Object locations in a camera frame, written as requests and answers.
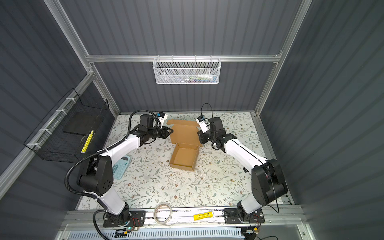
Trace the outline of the brown cardboard box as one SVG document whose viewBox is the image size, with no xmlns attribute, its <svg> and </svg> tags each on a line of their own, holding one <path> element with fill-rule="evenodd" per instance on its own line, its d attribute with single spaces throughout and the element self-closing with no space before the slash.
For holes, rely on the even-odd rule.
<svg viewBox="0 0 384 240">
<path fill-rule="evenodd" d="M 170 160 L 170 167 L 179 170 L 195 170 L 200 147 L 199 124 L 196 121 L 168 120 L 172 125 L 173 133 L 170 135 L 172 144 L 176 145 Z"/>
</svg>

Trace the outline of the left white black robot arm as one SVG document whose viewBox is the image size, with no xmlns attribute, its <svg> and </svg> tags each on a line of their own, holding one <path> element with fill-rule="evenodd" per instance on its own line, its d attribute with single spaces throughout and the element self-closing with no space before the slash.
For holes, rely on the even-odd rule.
<svg viewBox="0 0 384 240">
<path fill-rule="evenodd" d="M 114 165 L 129 152 L 148 144 L 149 140 L 166 139 L 173 133 L 172 129 L 164 126 L 167 114 L 154 114 L 147 110 L 143 112 L 140 123 L 135 127 L 132 127 L 133 116 L 130 116 L 129 129 L 124 138 L 80 164 L 77 185 L 95 197 L 109 218 L 121 226 L 131 221 L 131 215 L 128 204 L 113 187 Z"/>
</svg>

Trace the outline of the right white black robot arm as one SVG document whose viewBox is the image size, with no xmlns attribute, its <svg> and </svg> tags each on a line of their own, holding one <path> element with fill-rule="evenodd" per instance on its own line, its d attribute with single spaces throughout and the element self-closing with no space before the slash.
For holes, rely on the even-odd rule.
<svg viewBox="0 0 384 240">
<path fill-rule="evenodd" d="M 251 174 L 252 193 L 237 204 L 240 221 L 250 222 L 257 210 L 288 193 L 285 176 L 276 159 L 268 160 L 251 151 L 235 135 L 226 132 L 219 117 L 206 119 L 200 115 L 196 122 L 201 129 L 198 131 L 201 144 L 211 142 L 214 150 L 232 156 Z"/>
</svg>

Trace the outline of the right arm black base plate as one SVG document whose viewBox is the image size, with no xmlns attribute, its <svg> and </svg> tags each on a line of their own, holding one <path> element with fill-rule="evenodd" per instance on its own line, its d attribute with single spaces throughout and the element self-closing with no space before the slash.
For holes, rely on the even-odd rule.
<svg viewBox="0 0 384 240">
<path fill-rule="evenodd" d="M 238 209 L 236 208 L 225 208 L 222 210 L 222 215 L 225 219 L 225 223 L 228 225 L 233 224 L 263 224 L 265 223 L 265 218 L 262 209 L 256 210 L 252 214 L 240 218 Z"/>
</svg>

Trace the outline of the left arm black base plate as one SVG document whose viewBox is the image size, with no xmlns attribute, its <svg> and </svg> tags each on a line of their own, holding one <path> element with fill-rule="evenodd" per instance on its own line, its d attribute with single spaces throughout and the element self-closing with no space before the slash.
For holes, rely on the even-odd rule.
<svg viewBox="0 0 384 240">
<path fill-rule="evenodd" d="M 106 212 L 103 215 L 103 227 L 143 227 L 145 218 L 145 211 L 123 211 L 120 215 L 113 215 Z"/>
</svg>

